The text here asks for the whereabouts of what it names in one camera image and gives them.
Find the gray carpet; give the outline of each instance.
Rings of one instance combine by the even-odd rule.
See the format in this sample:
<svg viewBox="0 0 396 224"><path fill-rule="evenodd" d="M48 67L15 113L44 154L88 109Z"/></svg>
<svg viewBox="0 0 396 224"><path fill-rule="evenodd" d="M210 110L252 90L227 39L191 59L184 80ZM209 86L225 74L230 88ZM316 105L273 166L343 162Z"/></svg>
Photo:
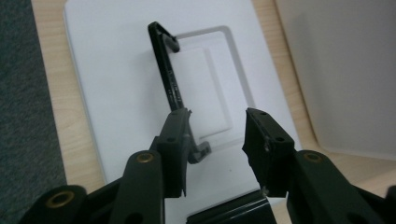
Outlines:
<svg viewBox="0 0 396 224"><path fill-rule="evenodd" d="M0 224L66 183L30 0L0 1Z"/></svg>

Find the black plastic part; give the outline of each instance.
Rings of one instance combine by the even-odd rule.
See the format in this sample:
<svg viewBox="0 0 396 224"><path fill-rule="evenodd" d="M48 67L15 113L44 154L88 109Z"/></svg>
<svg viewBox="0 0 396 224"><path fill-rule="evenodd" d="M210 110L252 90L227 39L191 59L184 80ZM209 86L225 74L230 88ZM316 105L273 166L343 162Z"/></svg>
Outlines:
<svg viewBox="0 0 396 224"><path fill-rule="evenodd" d="M294 141L285 130L266 112L248 108L243 150L267 196L285 197L295 153Z"/></svg>
<svg viewBox="0 0 396 224"><path fill-rule="evenodd" d="M106 224L110 219L114 200L119 191L121 178L103 186L88 195L91 224Z"/></svg>
<svg viewBox="0 0 396 224"><path fill-rule="evenodd" d="M156 21L148 26L148 34L151 39L151 45L154 49L155 58L160 69L163 86L165 87L171 110L174 111L183 108L184 105L177 86L175 73L166 50L166 47L168 47L173 52L178 52L180 46L177 39L175 36L169 34L169 32Z"/></svg>
<svg viewBox="0 0 396 224"><path fill-rule="evenodd" d="M164 223L160 153L154 150L139 151L129 158L109 223Z"/></svg>
<svg viewBox="0 0 396 224"><path fill-rule="evenodd" d="M42 195L20 224L88 223L87 194L80 186L61 186Z"/></svg>
<svg viewBox="0 0 396 224"><path fill-rule="evenodd" d="M187 224L275 224L271 205L254 191L187 218Z"/></svg>
<svg viewBox="0 0 396 224"><path fill-rule="evenodd" d="M386 198L381 198L367 190L355 187L361 197L375 211L385 223L394 223L396 220L396 186L388 189Z"/></svg>
<svg viewBox="0 0 396 224"><path fill-rule="evenodd" d="M163 157L165 198L178 198L182 190L186 194L187 161L190 161L191 154L194 161L200 161L211 152L208 143L199 147L195 145L189 124L190 114L187 108L171 112L160 136L154 139L156 147L151 146Z"/></svg>
<svg viewBox="0 0 396 224"><path fill-rule="evenodd" d="M326 156L303 150L294 158L288 198L293 223L384 223Z"/></svg>

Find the wooden table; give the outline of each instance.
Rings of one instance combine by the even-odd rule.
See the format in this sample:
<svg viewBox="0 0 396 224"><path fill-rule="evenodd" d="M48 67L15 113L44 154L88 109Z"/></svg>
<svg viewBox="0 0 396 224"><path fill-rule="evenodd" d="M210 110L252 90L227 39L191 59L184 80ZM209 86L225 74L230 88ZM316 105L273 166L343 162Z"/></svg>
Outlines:
<svg viewBox="0 0 396 224"><path fill-rule="evenodd" d="M252 2L303 148L326 154L352 184L385 196L387 188L396 184L396 161L329 153L318 146L277 14L275 0L252 0ZM88 192L92 192L102 187L104 180L93 147L65 35L63 17L65 0L33 0L32 3L67 182L81 185ZM273 209L278 223L290 223L284 203L277 204Z"/></svg>

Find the white board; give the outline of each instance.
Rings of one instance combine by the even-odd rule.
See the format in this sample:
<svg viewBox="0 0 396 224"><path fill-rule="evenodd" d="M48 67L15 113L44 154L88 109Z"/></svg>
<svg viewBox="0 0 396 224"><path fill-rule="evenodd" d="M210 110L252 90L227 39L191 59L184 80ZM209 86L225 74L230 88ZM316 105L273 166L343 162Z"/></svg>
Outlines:
<svg viewBox="0 0 396 224"><path fill-rule="evenodd" d="M167 199L166 222L259 187L242 151L246 109L270 113L300 144L260 24L249 1L69 0L64 17L106 182L149 149L170 112L148 25L176 35L170 53L197 143L213 153L187 170L187 197Z"/></svg>

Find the screw hole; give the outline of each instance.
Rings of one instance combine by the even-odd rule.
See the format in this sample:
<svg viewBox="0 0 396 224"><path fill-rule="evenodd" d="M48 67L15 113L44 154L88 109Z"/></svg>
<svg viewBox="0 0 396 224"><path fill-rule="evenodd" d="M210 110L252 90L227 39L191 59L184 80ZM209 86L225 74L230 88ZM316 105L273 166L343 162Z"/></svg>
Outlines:
<svg viewBox="0 0 396 224"><path fill-rule="evenodd" d="M322 162L322 158L319 155L315 154L315 153L306 152L304 154L304 157L305 157L306 160L312 161L312 162L315 162L315 163Z"/></svg>
<svg viewBox="0 0 396 224"><path fill-rule="evenodd" d="M63 207L70 203L74 199L74 197L75 193L73 191L64 190L50 197L46 202L46 206L48 208Z"/></svg>
<svg viewBox="0 0 396 224"><path fill-rule="evenodd" d="M132 213L125 218L125 224L140 224L143 223L143 216L140 213Z"/></svg>
<svg viewBox="0 0 396 224"><path fill-rule="evenodd" d="M141 153L137 156L137 161L141 163L146 163L152 161L154 156L151 153Z"/></svg>

